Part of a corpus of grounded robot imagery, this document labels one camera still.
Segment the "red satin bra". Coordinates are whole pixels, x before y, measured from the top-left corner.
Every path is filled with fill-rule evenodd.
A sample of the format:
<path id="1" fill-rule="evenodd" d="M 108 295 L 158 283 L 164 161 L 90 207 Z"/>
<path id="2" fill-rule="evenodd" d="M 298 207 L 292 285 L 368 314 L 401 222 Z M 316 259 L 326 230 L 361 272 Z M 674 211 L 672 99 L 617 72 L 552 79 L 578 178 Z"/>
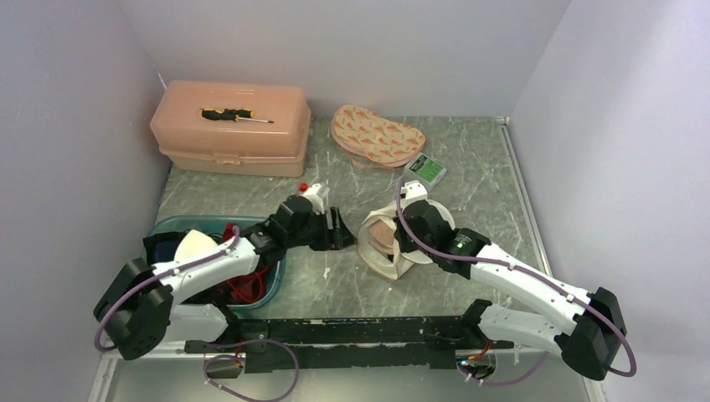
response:
<path id="1" fill-rule="evenodd" d="M 267 293 L 267 276 L 270 266 L 262 267 L 244 276 L 228 279 L 218 286 L 230 305 L 249 305 L 261 301 Z"/>

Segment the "floral mesh laundry bag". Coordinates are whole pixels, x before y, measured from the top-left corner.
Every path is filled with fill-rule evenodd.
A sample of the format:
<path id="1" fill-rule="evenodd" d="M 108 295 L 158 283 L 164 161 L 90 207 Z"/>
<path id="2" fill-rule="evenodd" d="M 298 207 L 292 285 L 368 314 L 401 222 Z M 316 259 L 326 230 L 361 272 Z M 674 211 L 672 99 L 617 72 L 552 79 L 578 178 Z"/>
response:
<path id="1" fill-rule="evenodd" d="M 400 168 L 416 157 L 426 142 L 419 129 L 355 105 L 337 110 L 330 134 L 357 168 Z"/>

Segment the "dark blue cloth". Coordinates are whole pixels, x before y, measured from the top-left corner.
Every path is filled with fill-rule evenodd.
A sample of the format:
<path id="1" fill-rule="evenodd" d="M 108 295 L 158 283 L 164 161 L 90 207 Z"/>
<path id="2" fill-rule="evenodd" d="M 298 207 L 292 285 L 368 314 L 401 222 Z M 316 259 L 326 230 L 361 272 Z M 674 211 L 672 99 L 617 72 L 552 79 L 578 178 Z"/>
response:
<path id="1" fill-rule="evenodd" d="M 148 265 L 174 260 L 177 248 L 184 237 L 182 232 L 158 233 L 142 240 L 144 260 Z"/>

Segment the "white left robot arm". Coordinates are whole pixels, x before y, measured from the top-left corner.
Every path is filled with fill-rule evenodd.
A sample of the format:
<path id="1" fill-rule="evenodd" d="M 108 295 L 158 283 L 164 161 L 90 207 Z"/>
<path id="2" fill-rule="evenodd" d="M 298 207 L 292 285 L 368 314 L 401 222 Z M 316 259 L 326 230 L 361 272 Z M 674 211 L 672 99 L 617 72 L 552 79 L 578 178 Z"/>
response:
<path id="1" fill-rule="evenodd" d="M 95 347 L 135 360 L 163 342 L 202 341 L 221 352 L 241 341 L 241 324 L 220 301 L 188 305 L 187 299 L 238 276 L 279 264 L 289 249 L 342 250 L 356 242 L 336 207 L 317 196 L 292 195 L 266 220 L 195 256 L 148 265 L 126 263 L 97 302 Z"/>

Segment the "beige lace bra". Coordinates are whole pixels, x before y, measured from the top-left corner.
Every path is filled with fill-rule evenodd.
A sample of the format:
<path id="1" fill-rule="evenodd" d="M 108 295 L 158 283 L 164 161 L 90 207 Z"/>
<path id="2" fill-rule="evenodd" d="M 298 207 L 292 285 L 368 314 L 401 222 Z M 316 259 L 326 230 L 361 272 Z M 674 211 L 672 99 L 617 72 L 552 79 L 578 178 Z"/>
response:
<path id="1" fill-rule="evenodd" d="M 383 255 L 394 254 L 394 229 L 389 226 L 391 223 L 391 220 L 376 219 L 368 227 L 371 236 L 369 244 Z"/>

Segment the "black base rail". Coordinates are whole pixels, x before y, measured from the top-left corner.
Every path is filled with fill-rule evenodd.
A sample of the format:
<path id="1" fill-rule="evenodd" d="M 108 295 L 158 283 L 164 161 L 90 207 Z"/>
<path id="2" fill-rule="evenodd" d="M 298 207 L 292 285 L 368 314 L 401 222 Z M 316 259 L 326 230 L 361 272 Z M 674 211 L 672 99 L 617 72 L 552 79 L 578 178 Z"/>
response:
<path id="1" fill-rule="evenodd" d="M 249 374 L 290 369 L 425 366 L 454 369 L 467 353 L 510 349 L 459 316 L 243 319 L 210 343 L 186 342 L 190 354 L 241 352 Z"/>

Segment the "pink plastic storage box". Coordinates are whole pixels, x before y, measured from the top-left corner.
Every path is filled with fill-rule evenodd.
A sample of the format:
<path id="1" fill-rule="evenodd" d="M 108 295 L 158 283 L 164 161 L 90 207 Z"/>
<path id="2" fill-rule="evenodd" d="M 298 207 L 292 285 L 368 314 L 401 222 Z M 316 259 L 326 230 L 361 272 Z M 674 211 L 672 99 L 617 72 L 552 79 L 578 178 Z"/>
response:
<path id="1" fill-rule="evenodd" d="M 210 121 L 202 109 L 248 109 L 253 121 Z M 159 150 L 184 170 L 297 178 L 311 111 L 295 86 L 174 80 L 150 123 Z"/>

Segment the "teal plastic basin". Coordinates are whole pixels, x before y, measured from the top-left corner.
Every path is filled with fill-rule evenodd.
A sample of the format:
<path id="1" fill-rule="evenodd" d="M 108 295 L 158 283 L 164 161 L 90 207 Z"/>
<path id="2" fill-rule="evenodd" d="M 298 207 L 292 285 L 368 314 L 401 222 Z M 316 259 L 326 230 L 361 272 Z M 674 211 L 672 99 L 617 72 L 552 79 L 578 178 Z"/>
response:
<path id="1" fill-rule="evenodd" d="M 224 233 L 229 231 L 232 227 L 238 226 L 240 229 L 247 229 L 250 226 L 258 224 L 264 220 L 265 219 L 263 217 L 253 216 L 177 215 L 158 222 L 146 237 L 165 232 L 182 232 L 185 236 L 189 230 L 195 229 L 212 237 L 217 243 L 220 244 L 223 242 Z M 141 258 L 144 260 L 144 257 L 145 251 L 143 248 Z M 267 305 L 278 293 L 285 272 L 285 259 L 281 260 L 278 265 L 272 265 L 271 271 L 267 276 L 266 296 L 261 301 L 253 304 L 228 304 L 226 296 L 222 296 L 218 289 L 218 286 L 224 281 L 206 291 L 198 293 L 196 296 L 188 298 L 183 303 L 185 305 L 195 305 L 222 301 L 234 311 L 247 311 L 261 308 Z"/>

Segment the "black yellow screwdriver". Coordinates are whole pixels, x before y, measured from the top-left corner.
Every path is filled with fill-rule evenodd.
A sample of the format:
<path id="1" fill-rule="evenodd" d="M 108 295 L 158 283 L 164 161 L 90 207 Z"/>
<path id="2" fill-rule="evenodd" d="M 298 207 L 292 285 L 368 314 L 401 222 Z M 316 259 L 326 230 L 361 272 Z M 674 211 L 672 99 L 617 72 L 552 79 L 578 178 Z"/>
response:
<path id="1" fill-rule="evenodd" d="M 275 122 L 267 119 L 255 118 L 254 112 L 248 109 L 202 109 L 201 116 L 210 121 L 253 121 L 266 124 Z"/>

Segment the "round white mesh pouch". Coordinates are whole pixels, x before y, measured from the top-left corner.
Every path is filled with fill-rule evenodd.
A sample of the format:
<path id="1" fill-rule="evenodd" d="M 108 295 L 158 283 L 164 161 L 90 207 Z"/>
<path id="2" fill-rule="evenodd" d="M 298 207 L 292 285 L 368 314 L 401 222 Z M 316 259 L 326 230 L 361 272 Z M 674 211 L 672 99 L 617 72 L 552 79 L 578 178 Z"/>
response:
<path id="1" fill-rule="evenodd" d="M 363 262 L 375 273 L 396 281 L 413 267 L 433 261 L 421 251 L 404 253 L 395 240 L 399 222 L 394 202 L 371 211 L 360 225 L 357 250 Z"/>

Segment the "white green small box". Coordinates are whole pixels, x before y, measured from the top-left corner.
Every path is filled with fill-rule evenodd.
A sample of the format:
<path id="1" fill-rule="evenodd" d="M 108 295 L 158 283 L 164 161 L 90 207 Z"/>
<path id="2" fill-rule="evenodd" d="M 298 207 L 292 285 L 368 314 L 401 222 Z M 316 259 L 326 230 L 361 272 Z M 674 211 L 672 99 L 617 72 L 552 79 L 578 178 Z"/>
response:
<path id="1" fill-rule="evenodd" d="M 417 181 L 427 190 L 431 190 L 446 173 L 445 167 L 420 152 L 404 166 L 403 179 L 406 183 Z"/>

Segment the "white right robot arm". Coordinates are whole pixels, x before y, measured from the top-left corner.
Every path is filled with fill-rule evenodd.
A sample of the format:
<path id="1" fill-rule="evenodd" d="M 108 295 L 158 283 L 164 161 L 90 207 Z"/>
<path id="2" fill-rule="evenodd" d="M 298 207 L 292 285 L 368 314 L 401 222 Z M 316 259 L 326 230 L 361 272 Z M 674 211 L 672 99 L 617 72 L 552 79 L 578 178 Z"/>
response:
<path id="1" fill-rule="evenodd" d="M 405 255 L 420 253 L 441 270 L 502 290 L 530 307 L 513 311 L 476 301 L 464 316 L 461 336 L 480 348 L 488 341 L 512 341 L 558 355 L 587 379 L 608 374 L 632 377 L 634 352 L 616 294 L 553 279 L 507 253 L 486 236 L 456 228 L 428 199 L 394 201 L 398 244 Z"/>

